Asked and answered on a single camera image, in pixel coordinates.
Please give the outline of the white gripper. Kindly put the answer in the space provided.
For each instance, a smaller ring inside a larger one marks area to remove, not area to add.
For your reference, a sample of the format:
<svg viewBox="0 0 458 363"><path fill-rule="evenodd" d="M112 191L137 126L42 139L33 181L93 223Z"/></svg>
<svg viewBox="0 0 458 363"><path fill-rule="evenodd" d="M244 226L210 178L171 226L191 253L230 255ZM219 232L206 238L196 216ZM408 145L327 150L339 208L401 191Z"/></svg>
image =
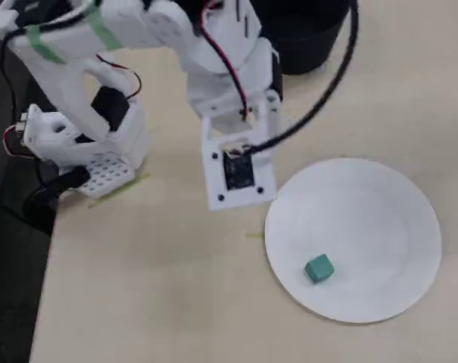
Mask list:
<svg viewBox="0 0 458 363"><path fill-rule="evenodd" d="M260 105L282 102L279 54L249 1L183 1L193 39L181 57L187 100L221 133L251 129Z"/></svg>

